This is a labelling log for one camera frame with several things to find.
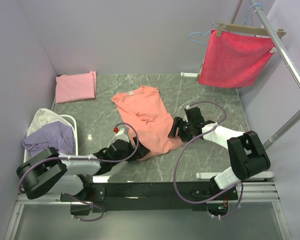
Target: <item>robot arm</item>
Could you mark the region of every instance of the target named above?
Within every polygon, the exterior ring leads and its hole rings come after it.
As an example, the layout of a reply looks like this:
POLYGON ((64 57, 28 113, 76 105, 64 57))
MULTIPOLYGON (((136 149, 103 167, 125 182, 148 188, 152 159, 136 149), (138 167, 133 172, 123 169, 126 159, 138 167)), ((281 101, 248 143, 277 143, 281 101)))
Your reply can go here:
POLYGON ((234 131, 211 120, 205 121, 198 107, 187 107, 184 111, 186 117, 174 118, 168 137, 179 136, 182 141, 187 142, 193 136, 210 131, 216 126, 215 130, 205 134, 203 139, 219 144, 229 151, 231 167, 211 179, 220 190, 270 168, 268 155, 254 131, 234 131))
MULTIPOLYGON (((29 161, 20 165, 16 173, 21 179, 34 165, 45 159, 56 158, 39 164, 30 171, 24 179, 22 186, 28 199, 36 199, 47 193, 68 193, 73 196, 80 195, 81 199, 89 194, 89 184, 85 176, 102 175, 109 172, 120 160, 129 157, 135 148, 129 137, 121 128, 114 136, 113 143, 100 151, 86 156, 65 155, 59 153, 54 147, 49 147, 29 161), (117 162, 100 162, 99 160, 117 162)), ((127 161, 143 158, 150 150, 139 142, 134 155, 127 161)))

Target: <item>clothes hanger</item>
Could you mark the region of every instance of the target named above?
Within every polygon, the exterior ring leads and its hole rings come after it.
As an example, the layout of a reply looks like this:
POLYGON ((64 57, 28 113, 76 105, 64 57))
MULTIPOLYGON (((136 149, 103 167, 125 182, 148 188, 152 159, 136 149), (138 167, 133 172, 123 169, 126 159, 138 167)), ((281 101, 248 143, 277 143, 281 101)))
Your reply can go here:
MULTIPOLYGON (((245 25, 238 25, 238 24, 224 23, 224 22, 219 22, 219 23, 214 22, 212 24, 212 27, 217 28, 217 32, 215 35, 216 37, 220 37, 223 31, 269 37, 267 30, 263 27, 245 26, 245 25)), ((286 35, 286 32, 283 29, 278 29, 276 34, 281 39, 284 35, 286 35)))
MULTIPOLYGON (((253 4, 252 6, 250 6, 250 7, 248 8, 248 11, 247 11, 247 14, 246 14, 246 18, 245 18, 244 22, 242 23, 243 25, 246 25, 246 21, 247 21, 247 19, 248 19, 248 17, 249 17, 249 11, 250 11, 250 9, 251 9, 252 7, 254 7, 254 6, 260 6, 260 7, 262 8, 262 5, 261 5, 261 4, 258 4, 258 3, 257 3, 257 4, 253 4)), ((190 41, 192 41, 192 42, 195 42, 195 43, 198 43, 198 44, 203 44, 203 45, 205 45, 205 46, 208 46, 207 43, 201 42, 201 41, 197 41, 197 40, 194 40, 194 39, 191 39, 190 36, 191 36, 191 35, 196 35, 196 34, 200 34, 200 35, 202 35, 202 36, 206 36, 206 35, 208 35, 208 34, 210 34, 210 33, 211 33, 211 31, 208 31, 208 32, 206 32, 206 33, 202 33, 202 32, 192 32, 192 33, 189 34, 188 39, 189 39, 190 41)))
POLYGON ((254 20, 252 19, 252 16, 253 16, 254 13, 255 13, 256 11, 258 11, 258 10, 259 10, 259 9, 254 10, 253 13, 252 13, 251 16, 250 16, 250 20, 251 20, 250 27, 251 27, 252 24, 254 23, 254 20))
POLYGON ((206 33, 202 33, 202 32, 192 32, 192 33, 189 34, 188 39, 189 39, 190 41, 192 41, 192 42, 195 42, 195 43, 198 43, 198 44, 203 44, 203 45, 208 46, 207 43, 201 42, 201 41, 197 41, 197 40, 194 40, 194 39, 191 39, 190 36, 191 36, 191 35, 195 35, 195 34, 200 34, 200 35, 202 35, 202 36, 206 36, 206 35, 208 35, 208 34, 210 34, 210 33, 211 33, 211 31, 208 31, 208 32, 206 32, 206 33))

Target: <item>marble floor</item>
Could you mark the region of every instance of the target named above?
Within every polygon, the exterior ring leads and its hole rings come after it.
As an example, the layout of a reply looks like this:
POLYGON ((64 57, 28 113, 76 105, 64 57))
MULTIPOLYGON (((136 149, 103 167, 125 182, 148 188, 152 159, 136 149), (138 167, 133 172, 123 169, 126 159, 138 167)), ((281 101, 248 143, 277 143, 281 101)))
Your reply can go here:
MULTIPOLYGON (((159 88, 163 103, 173 118, 183 118, 184 108, 191 103, 211 101, 227 112, 222 126, 236 131, 249 130, 236 89, 200 85, 195 79, 181 78, 179 74, 99 74, 95 99, 59 103, 54 110, 57 114, 69 114, 76 119, 80 155, 89 155, 109 146, 114 125, 122 121, 111 98, 116 93, 132 91, 142 85, 159 88)), ((212 104, 198 104, 198 107, 205 120, 223 118, 222 111, 212 104)), ((170 182, 182 148, 142 162, 122 162, 102 178, 108 182, 170 182)), ((198 172, 222 172, 229 166, 225 148, 198 139, 184 152, 177 180, 196 181, 198 172)))

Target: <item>salmon t-shirt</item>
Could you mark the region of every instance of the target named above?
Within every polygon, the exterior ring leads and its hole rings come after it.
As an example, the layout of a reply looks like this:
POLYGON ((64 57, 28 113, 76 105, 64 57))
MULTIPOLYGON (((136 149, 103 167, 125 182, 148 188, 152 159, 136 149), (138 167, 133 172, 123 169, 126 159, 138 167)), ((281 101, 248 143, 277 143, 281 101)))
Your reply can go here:
MULTIPOLYGON (((122 120, 135 128, 139 141, 150 150, 141 160, 182 146, 180 138, 168 138, 174 120, 167 112, 157 87, 141 86, 134 91, 117 93, 111 100, 122 120)), ((131 129, 128 135, 131 139, 136 136, 131 129)))

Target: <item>white cloth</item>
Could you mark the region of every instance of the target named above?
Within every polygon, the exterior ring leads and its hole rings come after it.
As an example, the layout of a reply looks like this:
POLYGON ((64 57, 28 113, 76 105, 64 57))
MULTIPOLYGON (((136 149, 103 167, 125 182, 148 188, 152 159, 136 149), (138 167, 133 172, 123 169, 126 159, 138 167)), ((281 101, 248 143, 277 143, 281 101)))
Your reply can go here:
POLYGON ((67 126, 72 128, 73 134, 75 134, 75 129, 67 120, 65 120, 60 115, 56 114, 55 112, 47 109, 47 108, 40 108, 34 115, 33 120, 26 132, 26 136, 34 133, 38 129, 41 129, 43 125, 54 123, 54 122, 61 122, 67 126))

